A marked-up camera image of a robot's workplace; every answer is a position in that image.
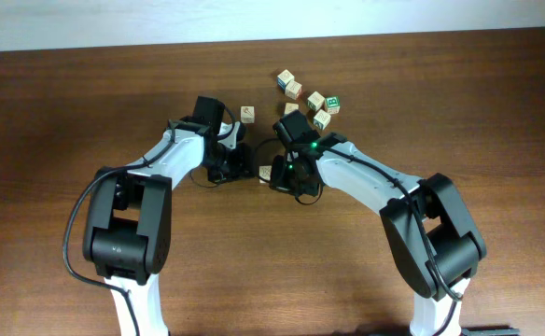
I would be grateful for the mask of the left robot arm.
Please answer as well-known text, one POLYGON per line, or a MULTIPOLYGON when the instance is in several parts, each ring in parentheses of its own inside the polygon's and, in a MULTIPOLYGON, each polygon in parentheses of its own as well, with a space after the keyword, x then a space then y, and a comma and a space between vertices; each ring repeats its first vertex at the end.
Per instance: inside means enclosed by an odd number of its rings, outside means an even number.
POLYGON ((194 169, 211 187, 251 177, 245 126, 215 98, 197 98, 191 115, 171 120, 139 160, 104 167, 81 194, 90 202, 82 243, 100 287, 111 291, 124 335, 166 335, 159 274, 171 246, 172 194, 194 169))

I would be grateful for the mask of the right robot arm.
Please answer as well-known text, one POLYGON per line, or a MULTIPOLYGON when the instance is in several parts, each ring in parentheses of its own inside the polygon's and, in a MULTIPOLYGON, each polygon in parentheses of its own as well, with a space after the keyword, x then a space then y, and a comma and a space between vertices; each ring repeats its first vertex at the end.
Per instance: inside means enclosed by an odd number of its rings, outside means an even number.
POLYGON ((338 189, 382 220, 393 260, 414 293, 411 335, 463 335, 462 300, 487 247, 452 180, 391 169, 344 136, 322 136, 298 111, 273 130, 285 148, 272 164, 271 189, 295 199, 338 189))

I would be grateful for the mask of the wooden block shell drawing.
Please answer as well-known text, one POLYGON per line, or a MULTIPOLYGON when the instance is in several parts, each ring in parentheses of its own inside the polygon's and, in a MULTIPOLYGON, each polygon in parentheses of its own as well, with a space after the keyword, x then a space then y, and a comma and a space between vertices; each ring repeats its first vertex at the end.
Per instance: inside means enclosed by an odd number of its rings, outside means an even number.
POLYGON ((272 167, 271 165, 262 165, 259 167, 259 182, 269 183, 271 181, 272 167))

